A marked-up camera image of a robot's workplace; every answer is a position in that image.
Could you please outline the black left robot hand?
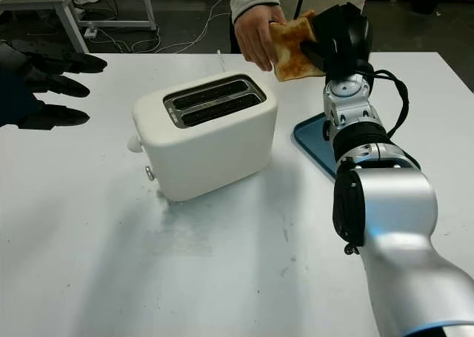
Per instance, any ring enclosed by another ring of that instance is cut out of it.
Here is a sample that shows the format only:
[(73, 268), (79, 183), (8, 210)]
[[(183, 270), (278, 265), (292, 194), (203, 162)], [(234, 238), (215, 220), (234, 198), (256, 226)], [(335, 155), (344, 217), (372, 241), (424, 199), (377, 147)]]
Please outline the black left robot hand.
[(65, 73), (101, 73), (107, 62), (48, 41), (1, 41), (1, 126), (52, 130), (77, 126), (90, 117), (64, 105), (47, 104), (37, 93), (85, 98), (90, 90)]

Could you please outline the person's right hand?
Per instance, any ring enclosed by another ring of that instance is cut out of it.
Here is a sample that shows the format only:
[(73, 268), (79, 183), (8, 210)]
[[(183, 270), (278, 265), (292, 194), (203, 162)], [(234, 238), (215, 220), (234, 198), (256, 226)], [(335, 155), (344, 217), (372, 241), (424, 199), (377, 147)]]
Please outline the person's right hand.
[(282, 8), (260, 4), (246, 10), (234, 23), (236, 39), (245, 60), (263, 71), (271, 71), (278, 61), (270, 35), (272, 21), (285, 23)]

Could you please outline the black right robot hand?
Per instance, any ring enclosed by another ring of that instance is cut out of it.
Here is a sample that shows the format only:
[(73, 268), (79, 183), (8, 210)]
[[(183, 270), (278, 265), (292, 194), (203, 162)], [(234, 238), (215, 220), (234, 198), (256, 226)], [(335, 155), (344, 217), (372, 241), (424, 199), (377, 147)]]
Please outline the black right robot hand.
[(372, 70), (369, 57), (373, 32), (354, 4), (333, 6), (310, 21), (314, 41), (302, 41), (302, 53), (329, 80), (342, 80), (358, 71)]

